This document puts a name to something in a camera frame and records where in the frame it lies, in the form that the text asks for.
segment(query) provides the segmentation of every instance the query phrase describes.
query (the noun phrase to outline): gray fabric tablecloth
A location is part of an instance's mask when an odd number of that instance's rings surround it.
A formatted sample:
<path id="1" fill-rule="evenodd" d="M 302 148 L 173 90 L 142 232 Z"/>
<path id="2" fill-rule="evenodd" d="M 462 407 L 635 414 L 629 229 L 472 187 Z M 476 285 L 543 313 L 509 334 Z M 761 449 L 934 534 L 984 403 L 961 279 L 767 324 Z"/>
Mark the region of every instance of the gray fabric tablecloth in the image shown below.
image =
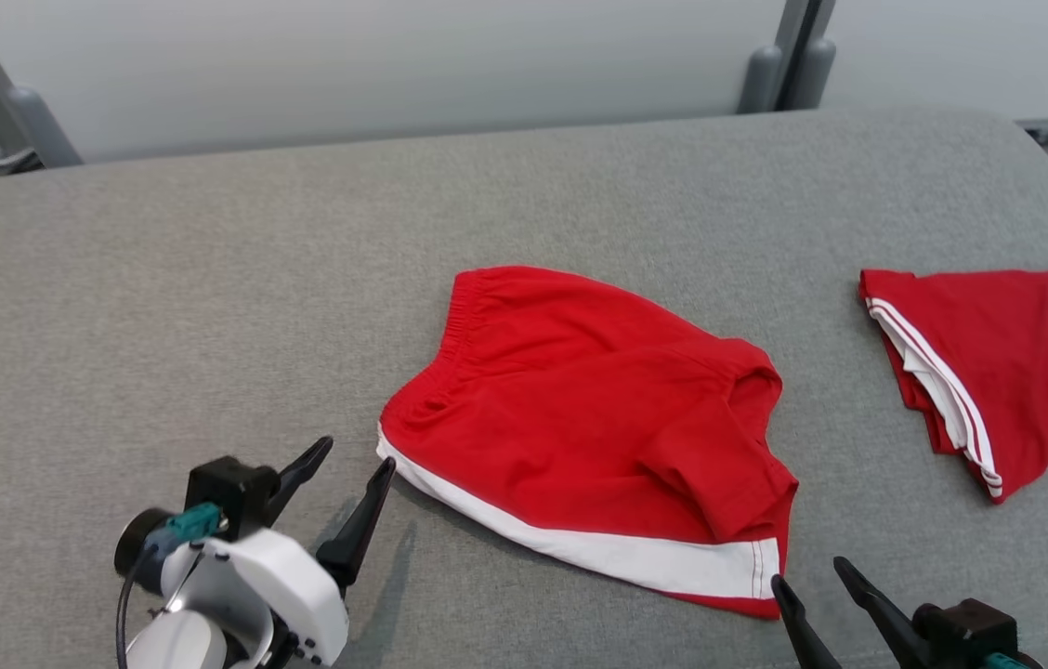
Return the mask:
<path id="1" fill-rule="evenodd" d="M 865 266 L 1048 267 L 1048 160 L 968 111 L 881 110 L 275 150 L 0 178 L 0 665 L 113 665 L 119 531 L 191 467 L 337 446 L 277 528 L 336 528 L 453 275 L 614 283 L 764 348 L 801 482 L 788 577 L 850 669 L 893 666 L 831 567 L 975 597 L 1048 666 L 1048 473 L 995 508 L 930 452 L 855 297 Z M 397 482 L 343 668 L 792 666 L 780 623 L 529 554 Z M 130 630 L 155 600 L 133 598 Z"/>

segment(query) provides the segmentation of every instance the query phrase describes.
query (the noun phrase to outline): folded red shorts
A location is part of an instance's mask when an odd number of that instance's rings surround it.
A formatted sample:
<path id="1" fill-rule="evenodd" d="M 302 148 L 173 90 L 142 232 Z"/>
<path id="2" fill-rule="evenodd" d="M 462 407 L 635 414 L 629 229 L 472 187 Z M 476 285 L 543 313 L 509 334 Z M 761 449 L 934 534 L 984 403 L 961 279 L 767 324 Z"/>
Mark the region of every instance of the folded red shorts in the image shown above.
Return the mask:
<path id="1" fill-rule="evenodd" d="M 905 406 L 1003 503 L 1048 467 L 1048 272 L 864 271 Z"/>
<path id="2" fill-rule="evenodd" d="M 532 551 L 777 618 L 796 479 L 767 451 L 767 355 L 612 285 L 457 275 L 430 367 L 380 416 L 397 473 Z"/>

